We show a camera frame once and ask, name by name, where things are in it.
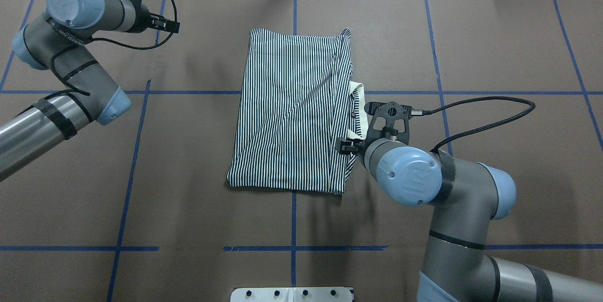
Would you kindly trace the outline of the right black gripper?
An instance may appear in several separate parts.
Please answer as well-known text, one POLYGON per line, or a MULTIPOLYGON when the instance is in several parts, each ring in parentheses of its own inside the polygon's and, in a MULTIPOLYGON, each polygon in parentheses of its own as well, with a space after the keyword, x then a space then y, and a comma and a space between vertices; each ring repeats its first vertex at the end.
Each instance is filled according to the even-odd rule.
POLYGON ((361 160, 363 165, 370 165, 370 159, 373 153, 371 145, 375 139, 350 139, 338 138, 337 152, 341 155, 356 155, 361 160))

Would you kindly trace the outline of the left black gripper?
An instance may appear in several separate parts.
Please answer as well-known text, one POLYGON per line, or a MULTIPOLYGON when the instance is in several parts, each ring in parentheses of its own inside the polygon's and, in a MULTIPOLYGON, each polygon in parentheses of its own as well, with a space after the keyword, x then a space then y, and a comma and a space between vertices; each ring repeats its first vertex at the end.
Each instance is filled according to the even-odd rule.
POLYGON ((153 18, 144 3, 136 5, 134 13, 134 33, 142 33, 149 28, 168 33, 179 33, 180 23, 178 21, 166 18, 153 18))

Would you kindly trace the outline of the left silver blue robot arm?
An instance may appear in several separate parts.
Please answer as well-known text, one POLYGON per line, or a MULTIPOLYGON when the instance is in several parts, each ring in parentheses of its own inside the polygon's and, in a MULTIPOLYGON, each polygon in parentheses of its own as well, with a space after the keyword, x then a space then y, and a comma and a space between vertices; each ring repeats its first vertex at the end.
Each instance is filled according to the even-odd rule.
POLYGON ((47 0, 43 13, 13 38, 13 53, 49 70, 64 90, 37 100, 1 127, 1 179, 6 180, 90 123, 108 125, 131 100, 86 45, 98 31, 179 32, 179 22, 149 12, 141 0, 47 0))

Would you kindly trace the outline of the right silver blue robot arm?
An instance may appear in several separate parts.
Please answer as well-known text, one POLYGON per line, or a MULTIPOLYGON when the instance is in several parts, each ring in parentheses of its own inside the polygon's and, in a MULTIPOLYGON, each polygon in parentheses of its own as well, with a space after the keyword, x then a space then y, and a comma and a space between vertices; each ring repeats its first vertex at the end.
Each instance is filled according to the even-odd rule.
POLYGON ((600 302, 602 285, 485 254, 491 220, 515 204, 508 173, 394 139, 340 139, 379 187, 408 207, 433 207, 418 302, 600 302))

